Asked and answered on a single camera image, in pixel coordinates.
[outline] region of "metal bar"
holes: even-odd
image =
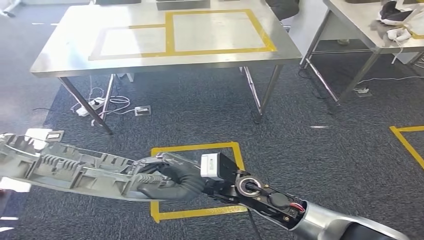
[[[274,71],[272,72],[271,79],[269,80],[268,87],[266,88],[265,96],[262,100],[262,107],[260,108],[259,114],[260,117],[264,115],[265,109],[268,106],[268,103],[270,102],[271,94],[274,91],[274,87],[276,86],[277,80],[280,76],[281,69],[283,68],[283,65],[276,65],[274,67]]]
[[[256,92],[255,84],[253,83],[251,72],[247,66],[243,67],[244,72],[246,73],[247,82],[249,83],[250,90],[253,94],[254,103],[256,104],[257,111],[261,113],[261,102],[258,97],[258,93]]]
[[[352,82],[350,82],[350,84],[346,87],[346,89],[341,93],[340,97],[338,98],[337,103],[340,103],[341,101],[343,101],[348,96],[348,94],[350,94],[352,92],[352,90],[355,88],[355,86],[362,80],[362,78],[365,76],[365,74],[370,70],[370,68],[377,61],[377,59],[380,56],[380,52],[381,52],[381,50],[372,53],[372,55],[368,58],[366,63],[363,65],[363,67],[359,70],[359,72],[353,78]]]
[[[307,61],[307,64],[310,66],[310,68],[315,73],[315,75],[318,77],[318,79],[324,85],[325,89],[330,94],[330,96],[332,97],[332,99],[337,103],[339,101],[339,99],[337,98],[337,96],[334,93],[334,91],[331,89],[330,85],[327,84],[326,80],[323,78],[323,76],[321,75],[320,71],[318,71],[317,67],[315,67],[315,65],[311,62],[311,60],[309,60],[308,58],[306,58],[306,61]]]
[[[128,80],[133,83],[134,82],[134,73],[127,73],[126,76],[128,77]]]
[[[305,57],[303,61],[300,64],[300,67],[305,69],[307,67],[307,61],[306,59],[311,60],[311,55],[314,52],[315,48],[317,48],[318,43],[320,42],[321,34],[323,34],[324,28],[327,25],[327,22],[329,20],[331,11],[328,10],[325,14],[324,20],[322,21],[321,25],[318,28],[318,31],[316,32],[315,36],[313,37],[312,42],[310,43],[309,49],[306,51]]]
[[[111,99],[111,94],[112,94],[112,87],[114,86],[114,79],[115,79],[116,74],[111,74],[110,75],[110,79],[109,79],[109,85],[107,86],[107,91],[106,91],[106,97],[104,98],[104,105],[103,105],[103,110],[101,111],[101,119],[103,119],[103,121],[106,121],[106,111],[108,110],[108,105],[109,105],[109,100]]]
[[[112,130],[106,125],[103,119],[99,115],[97,115],[97,113],[93,110],[93,108],[89,105],[89,103],[85,100],[81,93],[74,87],[74,85],[72,85],[71,81],[69,81],[67,77],[59,77],[59,80],[62,82],[63,86],[70,92],[70,94],[72,94],[73,97],[78,101],[78,103],[81,104],[81,106],[83,106],[87,110],[90,116],[98,124],[102,125],[108,134],[112,135]]]
[[[342,51],[314,51],[312,55],[320,54],[353,54],[353,53],[370,53],[369,49],[357,49],[357,50],[342,50]]]

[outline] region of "gray plastic part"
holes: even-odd
[[[35,150],[34,142],[28,136],[1,134],[0,176],[59,191],[127,201],[152,200],[137,191],[140,185],[159,188],[175,184],[158,171],[140,172],[147,164],[163,159],[135,161],[60,142],[47,142],[43,149]]]

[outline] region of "yellow tape square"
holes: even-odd
[[[402,145],[406,148],[406,150],[408,150],[408,152],[413,156],[413,158],[424,169],[424,159],[415,150],[415,148],[407,141],[407,139],[402,135],[402,132],[424,131],[424,126],[409,126],[409,127],[402,127],[402,128],[396,128],[395,126],[391,126],[390,130],[394,133],[394,135],[397,137],[400,143],[402,143]]]
[[[245,170],[243,164],[242,153],[240,146],[237,142],[222,142],[222,143],[208,143],[208,144],[197,144],[197,145],[184,145],[184,146],[169,146],[169,147],[154,147],[151,149],[151,156],[155,156],[161,152],[183,152],[192,150],[204,150],[204,149],[224,149],[231,148],[234,154],[235,163],[240,170]],[[193,218],[193,217],[204,217],[221,214],[232,214],[246,212],[247,209],[244,206],[223,206],[213,207],[196,210],[185,210],[185,211],[171,211],[171,212],[160,212],[159,201],[150,202],[150,215],[156,223],[161,220],[170,219],[182,219],[182,218]]]
[[[175,47],[175,26],[174,16],[178,15],[195,15],[195,14],[229,14],[229,13],[244,13],[249,19],[251,25],[262,40],[264,47],[247,47],[234,49],[215,49],[215,50],[187,50],[176,51]],[[138,52],[134,54],[116,54],[102,55],[102,48],[105,44],[107,32],[109,30],[125,30],[125,29],[151,29],[165,28],[165,51],[164,52]],[[200,10],[200,11],[168,11],[165,12],[164,23],[147,24],[147,25],[131,25],[106,27],[100,30],[95,41],[94,49],[88,57],[89,61],[97,60],[113,60],[113,59],[130,59],[130,58],[154,58],[154,57],[173,57],[173,56],[194,56],[194,55],[213,55],[213,54],[242,54],[242,53],[261,53],[261,52],[276,52],[277,48],[271,38],[265,32],[260,21],[256,18],[251,9],[229,9],[229,10]]]

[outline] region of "shoe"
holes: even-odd
[[[413,12],[401,11],[396,8],[396,1],[389,1],[382,7],[381,11],[378,14],[378,20],[386,25],[399,26],[404,24],[405,19]]]

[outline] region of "white plastic component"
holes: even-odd
[[[355,89],[355,91],[357,91],[358,94],[367,94],[370,91],[370,89],[369,88]]]
[[[105,99],[101,98],[101,97],[96,97],[94,100],[91,100],[90,102],[88,102],[88,104],[90,104],[90,106],[94,110],[97,110],[97,109],[103,107],[103,105],[105,104]],[[89,112],[83,106],[80,107],[78,110],[76,110],[76,113],[81,117],[85,117],[89,114]]]
[[[46,142],[60,142],[64,136],[64,131],[51,131],[45,137]]]
[[[202,154],[200,162],[200,175],[203,178],[211,178],[216,181],[223,179],[218,176],[219,153]]]
[[[136,117],[151,115],[152,108],[150,106],[136,106],[134,107],[134,114]]]
[[[403,42],[410,39],[412,36],[406,28],[396,28],[388,30],[387,37],[393,41]]]

